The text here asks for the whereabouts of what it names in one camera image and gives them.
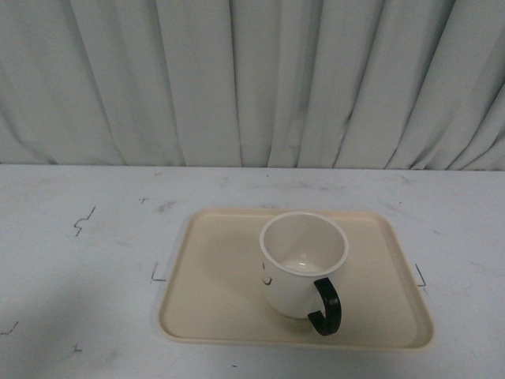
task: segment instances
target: tray rim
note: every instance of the tray rim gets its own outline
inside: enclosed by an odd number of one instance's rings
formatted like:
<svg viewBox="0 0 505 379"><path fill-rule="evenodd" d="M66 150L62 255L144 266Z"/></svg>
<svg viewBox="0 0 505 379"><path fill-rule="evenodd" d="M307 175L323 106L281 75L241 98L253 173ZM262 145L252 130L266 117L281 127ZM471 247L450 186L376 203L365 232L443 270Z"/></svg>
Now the tray rim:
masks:
<svg viewBox="0 0 505 379"><path fill-rule="evenodd" d="M428 307L426 306L426 302L424 298L421 296L421 292L419 288L417 291L413 291L414 296L417 297L417 302L420 303L421 308L424 310L424 318L428 324L428 340L425 344L416 347L377 347L377 346L367 346L367 345L345 345L345 344L325 344L325 343L300 343L300 342L282 342L282 341L262 341L262 340L229 340L229 339L216 339L216 338L195 338L195 337L180 337L170 334L168 328L163 324L163 311L166 307L166 301L170 297L170 285L172 284L172 279L174 278L174 273L177 271L178 266L181 263L182 252L186 244L188 243L189 233L188 230L190 227L200 218L206 216L208 214L238 214L243 212L251 212L253 214L261 215L262 213L284 213L284 212L314 212L322 215L328 214L345 214L348 216L367 216L370 219L375 219L381 222L381 224L386 225L389 229L388 232L391 234L391 237L395 241L395 244L399 248L399 257L402 261L402 264L407 270L409 274L408 277L412 279L411 284L415 284L414 272L406 259L405 254L403 253L402 245L399 241L398 235L395 232L391 222L387 217L378 213L371 211L350 211L350 210L339 210L339 209L314 209L314 208L239 208L239 207L206 207L201 210L194 212L190 218L189 222L185 225L184 234L180 245L176 250L176 256L174 263L170 269L170 274L167 277L167 286L163 293L162 300L159 304L159 310L157 312L157 324L163 334L167 336L170 340L177 343L196 343L196 344L205 344L205 345L228 345L228 346L250 346L250 347L288 347L288 348L305 348L305 349L314 349L314 350L326 350L326 351L363 351L363 352L398 352L398 353L415 353L419 351L423 351L429 346L433 344L435 339L436 329L435 324L432 319L432 315L430 314Z"/></svg>

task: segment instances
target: mug rim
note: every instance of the mug rim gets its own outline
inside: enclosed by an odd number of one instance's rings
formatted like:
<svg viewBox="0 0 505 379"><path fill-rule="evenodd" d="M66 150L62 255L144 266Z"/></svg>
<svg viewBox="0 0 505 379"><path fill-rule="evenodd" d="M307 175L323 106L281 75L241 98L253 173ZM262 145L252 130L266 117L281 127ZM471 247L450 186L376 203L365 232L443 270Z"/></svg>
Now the mug rim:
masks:
<svg viewBox="0 0 505 379"><path fill-rule="evenodd" d="M264 244L264 236L265 233L267 232L267 229L275 222L280 219L283 219L285 217L289 216L311 216L311 217L316 217L318 219L321 219L327 223L329 223L331 226L333 226L336 231L342 236L342 239L344 241L344 253L342 254L342 257L339 259L339 261L332 265L330 268L327 268L326 270L321 270L321 271L316 271L316 272L302 272L302 271L297 271L293 270L292 268L288 268L284 265L281 265L278 263L267 251L267 248L265 247ZM317 276L327 276L329 274L332 274L334 271L336 271L340 266L343 265L343 263L346 261L347 256L349 255L349 241L347 240L347 235L344 232L344 230L333 220L328 219L327 217L324 217L318 213L312 213L312 212L304 212L304 211L294 211L294 212L284 212L281 213L280 215L277 215L276 217L272 218L269 220L263 227L261 234L260 234L260 246L261 246L261 251L263 255L278 269L288 272L289 274L295 275L295 276L304 276L304 277L317 277Z"/></svg>

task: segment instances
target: table surface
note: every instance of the table surface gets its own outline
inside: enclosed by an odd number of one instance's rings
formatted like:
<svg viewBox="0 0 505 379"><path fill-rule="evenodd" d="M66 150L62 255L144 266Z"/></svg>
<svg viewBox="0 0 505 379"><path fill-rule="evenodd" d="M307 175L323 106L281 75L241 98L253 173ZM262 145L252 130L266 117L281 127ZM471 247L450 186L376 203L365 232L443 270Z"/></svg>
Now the table surface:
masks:
<svg viewBox="0 0 505 379"><path fill-rule="evenodd" d="M504 189L501 172L1 165L0 377L503 377ZM192 215L214 207L382 214L425 280L432 344L169 340L170 270Z"/></svg>

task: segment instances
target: plastic tray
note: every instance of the plastic tray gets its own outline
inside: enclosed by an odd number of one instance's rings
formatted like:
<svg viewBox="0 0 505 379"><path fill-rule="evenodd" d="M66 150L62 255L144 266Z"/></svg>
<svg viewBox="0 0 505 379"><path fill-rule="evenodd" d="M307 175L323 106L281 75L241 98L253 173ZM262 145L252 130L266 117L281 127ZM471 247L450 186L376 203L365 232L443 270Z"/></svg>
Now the plastic tray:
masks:
<svg viewBox="0 0 505 379"><path fill-rule="evenodd" d="M342 324L332 336L264 300L259 236L293 209L207 209L190 221L170 277L159 322L187 343L239 343L324 349L412 351L433 325L391 225L370 212L323 212L346 232L350 254L337 291Z"/></svg>

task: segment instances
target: black mark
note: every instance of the black mark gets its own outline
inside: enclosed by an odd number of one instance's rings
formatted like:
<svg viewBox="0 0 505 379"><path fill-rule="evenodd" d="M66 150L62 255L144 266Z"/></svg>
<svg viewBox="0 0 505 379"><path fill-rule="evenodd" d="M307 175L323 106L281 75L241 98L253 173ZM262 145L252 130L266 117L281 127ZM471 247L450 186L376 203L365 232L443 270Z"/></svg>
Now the black mark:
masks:
<svg viewBox="0 0 505 379"><path fill-rule="evenodd" d="M92 211L89 213L88 217L85 217L83 219L79 219L74 225L73 227L75 227L76 229L79 229L76 233L76 237L79 235L80 231L82 231L82 227L78 227L77 224L80 222L80 221L87 221L89 220L89 218L92 216L93 212L95 211L95 208L96 208L96 205L93 207Z"/></svg>
<svg viewBox="0 0 505 379"><path fill-rule="evenodd" d="M418 284L417 286L418 287L426 287L425 278L423 277L423 274L421 274L421 270L419 269L419 267L417 267L417 263L414 263L414 265L416 266L416 270L417 270L417 272L419 272L419 276L421 277L421 280L423 281L423 284Z"/></svg>
<svg viewBox="0 0 505 379"><path fill-rule="evenodd" d="M165 279L155 279L155 272L156 272L156 268L158 267L158 262L155 263L155 267L153 268L152 270L152 274L151 274L151 283L152 282L166 282Z"/></svg>
<svg viewBox="0 0 505 379"><path fill-rule="evenodd" d="M8 332L1 332L0 336L8 336L17 327L17 324L19 324L19 321L16 321L16 324L14 324L14 326Z"/></svg>
<svg viewBox="0 0 505 379"><path fill-rule="evenodd" d="M265 263L264 262L261 262L261 264L263 265L263 270L265 270ZM269 277L268 278L269 280L267 282L265 282L265 279L262 278L263 280L263 283L265 284L265 286L269 286L271 284L271 278Z"/></svg>

